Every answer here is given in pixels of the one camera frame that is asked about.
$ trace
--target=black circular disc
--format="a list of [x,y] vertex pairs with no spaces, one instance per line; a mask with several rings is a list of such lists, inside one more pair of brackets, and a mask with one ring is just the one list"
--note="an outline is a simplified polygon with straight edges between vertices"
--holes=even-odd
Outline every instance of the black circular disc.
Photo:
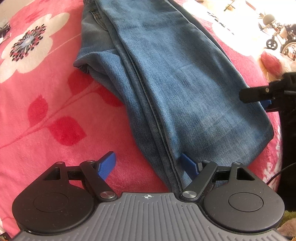
[[84,189],[63,184],[26,188],[13,202],[12,212],[23,230],[57,234],[83,223],[94,209],[93,197]]
[[232,194],[229,197],[228,202],[230,206],[242,212],[254,212],[263,206],[262,198],[249,192]]

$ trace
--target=floral blanket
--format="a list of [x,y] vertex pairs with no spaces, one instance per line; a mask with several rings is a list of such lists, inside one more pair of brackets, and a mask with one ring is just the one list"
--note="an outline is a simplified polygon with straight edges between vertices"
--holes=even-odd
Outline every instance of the floral blanket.
[[[178,3],[217,39],[247,84],[266,84],[239,36],[196,1]],[[112,150],[117,164],[107,182],[117,193],[167,191],[137,148],[124,105],[72,66],[82,9],[82,0],[33,0],[10,19],[12,36],[0,45],[0,230],[11,236],[18,232],[14,198],[57,161],[78,165]],[[281,168],[279,116],[268,116],[274,138],[250,165],[264,181]]]

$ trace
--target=gray gripper base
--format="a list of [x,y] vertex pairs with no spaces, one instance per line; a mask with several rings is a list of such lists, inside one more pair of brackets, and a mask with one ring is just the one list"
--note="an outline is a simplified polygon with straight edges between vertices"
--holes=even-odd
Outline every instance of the gray gripper base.
[[14,241],[286,241],[275,230],[255,235],[227,232],[208,221],[194,203],[173,193],[123,193],[101,203],[85,223],[59,235],[21,231]]

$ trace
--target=folded jeans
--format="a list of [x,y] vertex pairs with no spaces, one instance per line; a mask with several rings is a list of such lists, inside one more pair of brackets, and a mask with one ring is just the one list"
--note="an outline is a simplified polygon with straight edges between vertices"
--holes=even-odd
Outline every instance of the folded jeans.
[[74,66],[124,102],[142,153],[176,193],[186,152],[251,163],[273,137],[260,103],[244,104],[240,73],[204,27],[172,0],[85,0]]

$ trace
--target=black cable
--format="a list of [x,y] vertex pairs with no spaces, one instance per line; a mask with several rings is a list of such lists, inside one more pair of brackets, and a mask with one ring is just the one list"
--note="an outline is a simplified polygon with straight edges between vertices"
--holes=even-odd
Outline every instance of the black cable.
[[286,166],[285,168],[283,168],[282,170],[280,170],[277,174],[275,174],[271,179],[269,179],[269,181],[266,183],[267,185],[269,185],[271,183],[271,181],[273,179],[275,179],[278,175],[280,175],[283,171],[287,170],[289,167],[293,166],[293,165],[296,165],[296,162]]

